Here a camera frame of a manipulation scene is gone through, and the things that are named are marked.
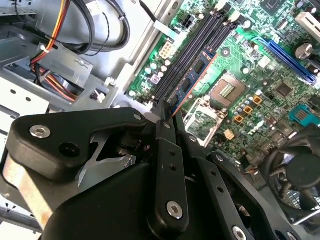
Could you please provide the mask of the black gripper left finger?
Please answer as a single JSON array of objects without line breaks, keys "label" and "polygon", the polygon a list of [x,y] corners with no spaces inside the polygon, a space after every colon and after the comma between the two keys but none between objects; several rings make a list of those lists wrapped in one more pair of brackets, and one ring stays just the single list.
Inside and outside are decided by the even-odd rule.
[{"label": "black gripper left finger", "polygon": [[22,116],[6,150],[3,178],[43,231],[63,203],[130,167],[173,163],[184,171],[167,103],[150,117],[131,107]]}]

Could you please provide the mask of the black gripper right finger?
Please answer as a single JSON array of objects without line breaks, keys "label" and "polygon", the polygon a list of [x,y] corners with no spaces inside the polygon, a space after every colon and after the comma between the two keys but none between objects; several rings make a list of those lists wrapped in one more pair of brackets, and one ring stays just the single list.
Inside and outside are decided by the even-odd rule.
[{"label": "black gripper right finger", "polygon": [[186,182],[189,225],[186,240],[299,240],[294,228],[259,194],[220,152],[205,154],[186,132],[180,112],[174,116]]}]

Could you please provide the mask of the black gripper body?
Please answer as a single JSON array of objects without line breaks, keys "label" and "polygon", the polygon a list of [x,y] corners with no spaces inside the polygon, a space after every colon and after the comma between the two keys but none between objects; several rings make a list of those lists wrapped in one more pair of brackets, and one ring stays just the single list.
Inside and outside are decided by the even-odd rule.
[{"label": "black gripper body", "polygon": [[205,189],[175,163],[141,163],[63,203],[44,240],[222,240]]}]

